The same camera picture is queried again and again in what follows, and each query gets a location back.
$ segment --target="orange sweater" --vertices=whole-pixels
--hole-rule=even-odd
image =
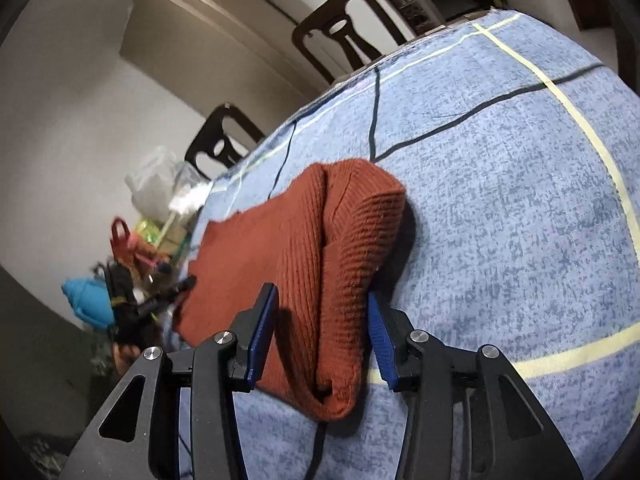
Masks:
[[[280,309],[258,386],[312,418],[344,417],[360,389],[366,292],[403,208],[402,185],[370,162],[309,166],[281,195],[209,223],[176,330],[195,346],[275,283]]]

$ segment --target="blue tablecloth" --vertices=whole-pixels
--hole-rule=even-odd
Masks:
[[[208,221],[267,200],[279,171],[274,194],[316,161],[375,161],[417,222],[392,306],[446,344],[499,346],[588,480],[638,411],[639,124],[638,97],[598,59],[529,16],[490,12],[302,108],[215,181],[192,256]],[[249,478],[301,479],[316,423],[261,392],[235,404]],[[372,359],[316,478],[393,478],[406,411]]]

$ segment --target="rust-colored knit garment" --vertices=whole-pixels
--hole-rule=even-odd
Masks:
[[[366,291],[403,208],[402,185],[366,160],[309,166],[281,195],[209,223],[177,331],[197,345],[275,283],[280,310],[258,386],[313,418],[344,417],[360,389]]]

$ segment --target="black stripe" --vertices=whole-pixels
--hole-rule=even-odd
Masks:
[[[369,161],[376,159],[376,125],[378,124],[378,104],[380,103],[380,70],[377,66],[373,67],[376,72],[376,91],[373,99],[373,115],[371,117],[371,126],[369,127]]]
[[[289,142],[287,142],[287,153],[285,153],[284,155],[284,160],[282,161],[280,169],[276,174],[276,179],[273,181],[273,186],[271,186],[271,191],[267,195],[267,200],[271,198],[271,193],[273,193],[273,190],[276,189],[276,185],[280,179],[280,174],[282,173],[282,169],[284,168],[284,165],[287,163],[287,159],[289,158],[289,151],[291,150],[291,139],[293,139],[293,134],[296,133],[296,126],[298,126],[298,122],[293,121],[293,131],[291,132],[291,136],[289,137]]]
[[[566,83],[567,81],[571,81],[573,79],[576,79],[578,77],[580,77],[581,75],[584,75],[588,72],[591,72],[591,70],[595,70],[596,68],[600,68],[601,66],[604,66],[602,63],[596,63],[593,65],[589,65],[585,68],[581,68],[580,70],[577,70],[576,72],[573,72],[569,75],[566,75],[564,77],[560,77],[558,79],[553,79],[553,83],[555,84],[562,84],[562,83]],[[451,121],[450,123],[446,123],[443,124],[442,126],[438,126],[436,129],[431,130],[430,132],[427,132],[425,134],[422,134],[421,136],[415,137],[414,139],[410,139],[410,140],[404,140],[403,142],[398,142],[397,144],[394,144],[391,148],[389,148],[388,150],[386,150],[386,152],[382,153],[380,156],[377,156],[373,161],[374,162],[380,162],[381,160],[387,158],[389,155],[391,155],[392,153],[396,152],[397,150],[401,150],[402,148],[406,148],[407,146],[411,146],[412,144],[415,144],[416,142],[420,142],[421,140],[427,139],[428,137],[434,136],[435,134],[439,134],[440,132],[444,132],[445,130],[449,130],[450,128],[453,128],[454,126],[458,126],[460,123],[463,123],[464,121],[466,121],[468,118],[474,116],[475,114],[477,114],[478,112],[481,112],[482,110],[484,110],[485,108],[488,108],[489,106],[495,105],[496,103],[500,103],[502,101],[506,101],[507,99],[511,99],[512,97],[516,97],[518,95],[522,95],[522,94],[528,94],[529,92],[536,92],[538,90],[543,90],[546,88],[546,85],[542,82],[537,83],[535,85],[531,85],[531,86],[526,86],[524,88],[519,88],[517,90],[514,90],[513,92],[509,92],[508,94],[503,94],[503,95],[499,95],[497,97],[494,97],[493,99],[489,99],[488,101],[485,101],[482,104],[479,104],[478,106],[476,106],[475,108],[473,108],[472,110],[469,110],[466,114],[460,115],[460,117],[458,117],[457,119],[454,119],[453,121]]]
[[[313,480],[316,477],[320,462],[322,462],[322,450],[324,449],[324,437],[326,436],[326,422],[318,422],[316,437],[314,438],[314,450],[311,455],[311,463],[306,470],[305,480]]]

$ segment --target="dark brown furniture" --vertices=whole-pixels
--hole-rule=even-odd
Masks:
[[[262,133],[239,108],[229,103],[224,103],[217,107],[202,125],[184,155],[184,160],[189,162],[206,178],[209,178],[209,176],[203,173],[196,164],[196,156],[199,153],[205,153],[213,160],[222,162],[227,168],[233,167],[242,158],[242,155],[240,155],[231,144],[231,139],[222,127],[222,121],[227,117],[235,120],[255,142],[260,142],[265,138],[264,133]]]
[[[331,40],[337,41],[342,47],[349,64],[354,70],[362,68],[365,63],[360,58],[356,49],[350,43],[353,42],[358,49],[374,61],[381,57],[382,54],[367,40],[361,37],[353,26],[353,20],[347,14],[347,4],[351,0],[327,0],[324,4],[314,10],[293,30],[291,41],[295,47],[305,56],[316,70],[324,77],[328,83],[332,83],[335,77],[327,70],[327,68],[318,61],[318,59],[306,48],[304,38],[312,30],[320,30],[322,34]],[[376,0],[363,0],[376,13],[386,30],[389,31],[391,37],[394,38],[398,46],[406,43],[406,38],[396,27],[396,24],[384,11]]]

